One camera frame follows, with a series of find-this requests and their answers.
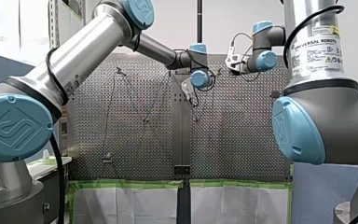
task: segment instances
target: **pegboard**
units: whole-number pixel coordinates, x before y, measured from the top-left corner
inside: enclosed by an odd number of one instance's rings
[[[144,57],[102,63],[68,106],[71,178],[172,179],[171,85],[167,69]]]
[[[190,178],[285,180],[289,162],[275,145],[270,120],[271,92],[286,83],[282,62],[246,82],[228,74],[225,56],[209,59],[219,73],[215,88],[199,92],[192,115],[173,120],[179,118],[173,115],[178,88],[166,68],[142,55],[109,56],[68,105],[68,148],[75,157],[70,178],[174,179],[174,156],[181,155],[189,157],[182,161],[190,163]],[[182,139],[189,147],[177,152],[174,129],[184,122],[191,126]],[[111,162],[103,162],[108,153]]]
[[[277,148],[272,130],[273,91],[286,85],[282,58],[266,73],[234,77],[224,56],[214,56],[210,68],[216,86],[200,92],[191,134],[191,177],[262,181],[288,180],[290,163]]]

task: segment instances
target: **metal pole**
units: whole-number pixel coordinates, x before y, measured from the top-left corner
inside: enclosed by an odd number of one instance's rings
[[[197,42],[202,43],[202,0],[198,0]]]

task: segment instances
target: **green tape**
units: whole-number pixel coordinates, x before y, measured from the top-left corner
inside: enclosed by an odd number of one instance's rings
[[[218,188],[218,187],[243,187],[255,189],[289,189],[291,184],[284,182],[270,183],[259,181],[245,180],[225,180],[225,179],[208,179],[208,180],[190,180],[191,188]]]
[[[74,224],[75,194],[78,189],[180,189],[183,181],[130,181],[118,179],[80,180],[69,182],[69,216]]]
[[[290,176],[294,176],[294,175],[295,175],[295,165],[290,164]]]
[[[180,189],[183,181],[128,181],[100,179],[93,181],[71,181],[70,186],[77,189]]]
[[[69,217],[70,224],[74,224],[74,214],[75,214],[75,193],[76,185],[69,185],[68,198],[69,198]]]

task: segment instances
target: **sticker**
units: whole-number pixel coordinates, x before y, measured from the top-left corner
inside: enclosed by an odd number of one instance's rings
[[[338,35],[339,30],[336,26],[315,26],[312,27],[312,35]]]
[[[332,27],[333,27],[333,35],[338,35],[339,36],[338,27],[336,27],[336,26],[332,26]]]
[[[322,69],[344,72],[341,42],[337,35],[316,35],[291,47],[293,76],[307,76]]]

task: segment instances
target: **light blue cap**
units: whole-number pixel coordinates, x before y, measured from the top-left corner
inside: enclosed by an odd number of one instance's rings
[[[279,150],[292,161],[322,164],[324,142],[310,115],[296,100],[281,97],[275,101],[272,126]]]
[[[272,21],[259,21],[254,25],[253,32],[254,35],[268,29],[269,27],[272,27]]]
[[[153,4],[150,0],[121,0],[126,12],[137,27],[149,28],[155,19]]]
[[[190,76],[191,85],[197,89],[203,89],[209,84],[209,76],[202,70],[193,72]]]
[[[48,109],[34,98],[0,95],[0,162],[33,156],[46,145],[52,129]]]
[[[255,61],[255,68],[259,72],[266,72],[274,68],[277,62],[277,55],[271,50],[266,50],[258,55]]]
[[[200,53],[200,54],[208,53],[208,51],[206,50],[206,44],[204,44],[204,43],[192,44],[192,45],[190,45],[190,50],[193,52]]]

